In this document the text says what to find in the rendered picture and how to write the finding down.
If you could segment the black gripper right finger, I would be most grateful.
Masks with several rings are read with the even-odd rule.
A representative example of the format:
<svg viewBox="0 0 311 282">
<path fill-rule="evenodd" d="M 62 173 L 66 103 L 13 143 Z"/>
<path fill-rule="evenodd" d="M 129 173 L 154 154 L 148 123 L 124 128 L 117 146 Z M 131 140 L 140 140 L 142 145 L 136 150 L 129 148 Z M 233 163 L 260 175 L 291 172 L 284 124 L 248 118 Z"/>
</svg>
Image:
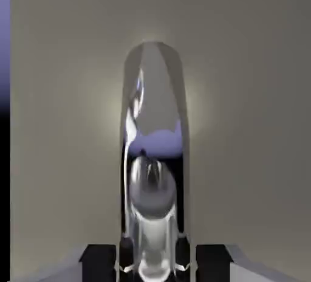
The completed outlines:
<svg viewBox="0 0 311 282">
<path fill-rule="evenodd" d="M 303 282 L 251 261 L 233 244 L 196 246 L 196 282 Z"/>
</svg>

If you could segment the curved shiny metal handle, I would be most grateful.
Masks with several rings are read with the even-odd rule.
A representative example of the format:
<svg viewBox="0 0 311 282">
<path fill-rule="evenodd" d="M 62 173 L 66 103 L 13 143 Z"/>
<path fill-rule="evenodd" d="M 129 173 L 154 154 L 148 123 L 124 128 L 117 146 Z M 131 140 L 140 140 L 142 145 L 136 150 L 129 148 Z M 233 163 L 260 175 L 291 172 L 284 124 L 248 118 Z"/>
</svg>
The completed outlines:
<svg viewBox="0 0 311 282">
<path fill-rule="evenodd" d="M 160 41 L 126 57 L 118 282 L 190 282 L 190 134 L 182 62 Z"/>
</svg>

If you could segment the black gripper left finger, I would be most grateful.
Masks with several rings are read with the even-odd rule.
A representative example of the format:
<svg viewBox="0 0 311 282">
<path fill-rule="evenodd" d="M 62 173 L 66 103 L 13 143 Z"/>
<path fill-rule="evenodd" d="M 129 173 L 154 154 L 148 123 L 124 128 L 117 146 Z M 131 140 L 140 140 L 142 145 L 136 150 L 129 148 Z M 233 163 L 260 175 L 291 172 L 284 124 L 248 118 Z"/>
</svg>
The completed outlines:
<svg viewBox="0 0 311 282">
<path fill-rule="evenodd" d="M 60 262 L 8 282 L 117 282 L 116 246 L 88 244 Z"/>
</svg>

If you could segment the grey cabinet door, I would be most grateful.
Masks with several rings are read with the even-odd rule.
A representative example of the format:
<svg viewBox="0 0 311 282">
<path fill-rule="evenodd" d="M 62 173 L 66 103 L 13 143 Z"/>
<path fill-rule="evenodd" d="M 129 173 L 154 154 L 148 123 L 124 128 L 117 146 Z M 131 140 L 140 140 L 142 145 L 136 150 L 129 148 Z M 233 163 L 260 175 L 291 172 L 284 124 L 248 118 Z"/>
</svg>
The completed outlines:
<svg viewBox="0 0 311 282">
<path fill-rule="evenodd" d="M 178 51 L 191 240 L 311 282 L 311 0 L 11 0 L 11 275 L 118 243 L 123 63 Z"/>
</svg>

